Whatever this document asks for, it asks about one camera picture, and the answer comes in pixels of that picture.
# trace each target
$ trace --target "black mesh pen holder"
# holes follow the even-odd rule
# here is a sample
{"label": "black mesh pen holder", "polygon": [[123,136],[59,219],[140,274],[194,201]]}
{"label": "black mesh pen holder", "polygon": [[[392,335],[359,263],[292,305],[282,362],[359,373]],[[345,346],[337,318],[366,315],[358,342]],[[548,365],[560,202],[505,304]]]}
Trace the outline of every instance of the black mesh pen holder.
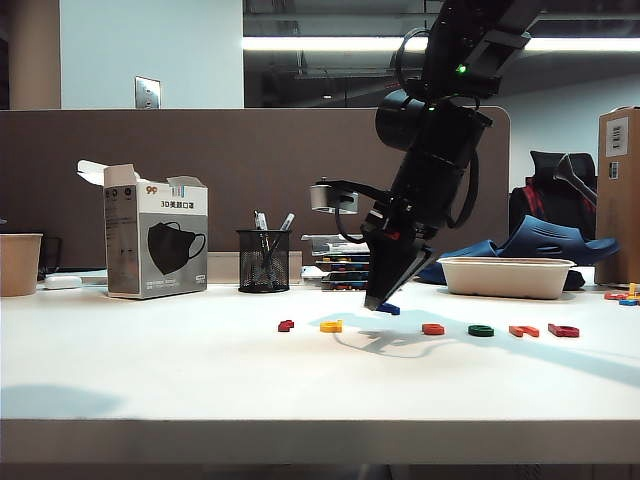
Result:
{"label": "black mesh pen holder", "polygon": [[273,293],[289,290],[291,230],[237,230],[240,238],[240,290]]}

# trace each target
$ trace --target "blue shoe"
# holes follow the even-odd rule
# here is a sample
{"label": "blue shoe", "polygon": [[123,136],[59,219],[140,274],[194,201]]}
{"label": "blue shoe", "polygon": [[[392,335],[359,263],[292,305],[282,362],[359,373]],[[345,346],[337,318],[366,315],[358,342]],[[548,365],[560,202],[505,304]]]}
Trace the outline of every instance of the blue shoe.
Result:
{"label": "blue shoe", "polygon": [[[483,240],[441,257],[502,257],[502,258],[559,258],[577,265],[593,265],[620,250],[615,238],[585,241],[578,228],[564,227],[526,215],[507,242],[497,248],[491,240]],[[579,272],[567,276],[564,290],[576,290],[584,285]],[[418,273],[428,283],[446,285],[442,265],[432,263]]]}
{"label": "blue shoe", "polygon": [[593,265],[618,250],[620,246],[615,238],[586,241],[578,228],[555,225],[526,215],[497,255],[504,258],[561,258],[577,265]]}

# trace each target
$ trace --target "electrical outlet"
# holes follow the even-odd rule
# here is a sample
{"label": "electrical outlet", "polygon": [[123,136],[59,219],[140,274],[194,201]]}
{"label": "electrical outlet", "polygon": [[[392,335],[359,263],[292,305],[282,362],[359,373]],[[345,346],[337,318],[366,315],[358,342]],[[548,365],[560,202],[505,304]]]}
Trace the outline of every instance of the electrical outlet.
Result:
{"label": "electrical outlet", "polygon": [[136,108],[160,108],[160,80],[136,77]]}

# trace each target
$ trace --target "cubicle partition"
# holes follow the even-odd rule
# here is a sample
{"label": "cubicle partition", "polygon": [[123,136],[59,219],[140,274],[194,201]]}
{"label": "cubicle partition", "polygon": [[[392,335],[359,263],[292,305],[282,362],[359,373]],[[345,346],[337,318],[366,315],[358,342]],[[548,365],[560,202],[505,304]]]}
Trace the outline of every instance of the cubicle partition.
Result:
{"label": "cubicle partition", "polygon": [[[494,124],[478,151],[476,209],[464,227],[434,239],[440,251],[507,235],[509,118],[481,110]],[[102,194],[76,164],[133,163],[149,180],[192,175],[209,187],[210,251],[237,251],[235,230],[252,227],[255,209],[272,228],[293,212],[292,249],[308,262],[300,236],[336,232],[333,216],[311,211],[309,185],[323,176],[383,189],[393,181],[403,152],[382,144],[374,119],[375,109],[0,112],[0,217],[8,220],[0,231],[60,237],[63,267],[103,267]],[[350,232],[370,206],[363,200],[345,218]]]}

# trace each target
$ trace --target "white takeout container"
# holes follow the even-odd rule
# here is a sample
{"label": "white takeout container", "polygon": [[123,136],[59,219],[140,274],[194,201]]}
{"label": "white takeout container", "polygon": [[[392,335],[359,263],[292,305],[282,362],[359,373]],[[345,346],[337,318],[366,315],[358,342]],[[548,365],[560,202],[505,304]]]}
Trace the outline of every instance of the white takeout container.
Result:
{"label": "white takeout container", "polygon": [[442,264],[451,293],[554,300],[562,295],[570,260],[447,257]]}

